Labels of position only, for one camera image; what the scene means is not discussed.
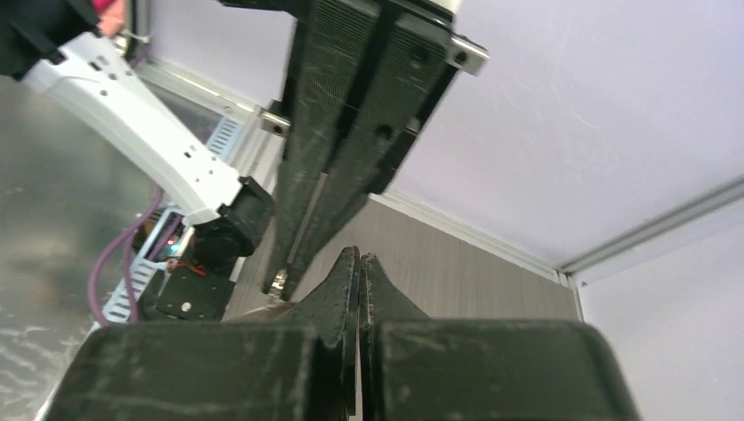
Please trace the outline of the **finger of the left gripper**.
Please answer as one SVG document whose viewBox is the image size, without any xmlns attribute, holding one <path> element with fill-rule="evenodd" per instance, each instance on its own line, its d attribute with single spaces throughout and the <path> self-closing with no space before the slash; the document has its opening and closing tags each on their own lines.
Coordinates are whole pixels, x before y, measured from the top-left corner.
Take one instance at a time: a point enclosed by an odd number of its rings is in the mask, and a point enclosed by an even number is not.
<svg viewBox="0 0 744 421">
<path fill-rule="evenodd" d="M 304 1 L 302 6 L 284 89 L 290 133 L 277 174 L 275 241 L 261 285 L 265 293 L 285 268 L 380 15 L 375 1 Z"/>
<path fill-rule="evenodd" d="M 318 252 L 387 189 L 454 77 L 477 75 L 489 58 L 451 19 L 380 11 L 285 265 L 288 300 Z"/>
</svg>

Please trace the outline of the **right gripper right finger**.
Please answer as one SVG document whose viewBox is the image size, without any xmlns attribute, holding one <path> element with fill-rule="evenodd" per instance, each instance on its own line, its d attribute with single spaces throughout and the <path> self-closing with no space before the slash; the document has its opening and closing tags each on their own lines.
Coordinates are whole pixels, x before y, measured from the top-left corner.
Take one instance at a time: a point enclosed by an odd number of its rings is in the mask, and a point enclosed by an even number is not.
<svg viewBox="0 0 744 421">
<path fill-rule="evenodd" d="M 608 342 L 582 322 L 432 318 L 360 263 L 367 420 L 637 420 Z"/>
</svg>

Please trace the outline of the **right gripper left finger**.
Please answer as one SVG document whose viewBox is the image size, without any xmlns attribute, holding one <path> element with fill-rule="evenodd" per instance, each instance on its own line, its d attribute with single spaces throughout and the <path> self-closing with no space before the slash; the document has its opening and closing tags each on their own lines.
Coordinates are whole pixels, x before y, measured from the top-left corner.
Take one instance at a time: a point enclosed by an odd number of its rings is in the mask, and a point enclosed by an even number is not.
<svg viewBox="0 0 744 421">
<path fill-rule="evenodd" d="M 272 321 L 107 327 L 82 344 L 48 420 L 346 420 L 355 412 L 360 252 Z"/>
</svg>

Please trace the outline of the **red handled metal keyring holder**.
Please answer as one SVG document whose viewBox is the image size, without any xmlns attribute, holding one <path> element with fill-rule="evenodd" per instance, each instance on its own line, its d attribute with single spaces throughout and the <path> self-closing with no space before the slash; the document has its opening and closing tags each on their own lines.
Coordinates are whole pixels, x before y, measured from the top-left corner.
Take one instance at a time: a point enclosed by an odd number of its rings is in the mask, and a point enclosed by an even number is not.
<svg viewBox="0 0 744 421">
<path fill-rule="evenodd" d="M 268 289 L 267 289 L 266 294 L 275 300 L 287 302 L 288 298 L 286 298 L 283 294 L 284 285 L 286 283 L 287 276 L 288 276 L 288 272 L 285 268 L 278 270 L 274 278 L 268 284 Z"/>
</svg>

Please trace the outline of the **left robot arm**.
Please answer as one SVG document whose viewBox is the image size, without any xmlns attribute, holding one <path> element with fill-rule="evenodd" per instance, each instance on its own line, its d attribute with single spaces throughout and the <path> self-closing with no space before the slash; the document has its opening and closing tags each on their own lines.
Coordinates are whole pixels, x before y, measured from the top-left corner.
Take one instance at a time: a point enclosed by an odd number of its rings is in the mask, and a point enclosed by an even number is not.
<svg viewBox="0 0 744 421">
<path fill-rule="evenodd" d="M 317 253 L 384 192 L 458 72 L 488 51 L 434 1 L 239 1 L 296 21 L 283 97 L 265 120 L 285 140 L 275 197 L 224 163 L 141 82 L 89 1 L 4 1 L 1 73 L 67 108 L 161 186 L 194 225 L 204 264 L 248 256 L 272 207 L 261 289 L 294 295 Z"/>
</svg>

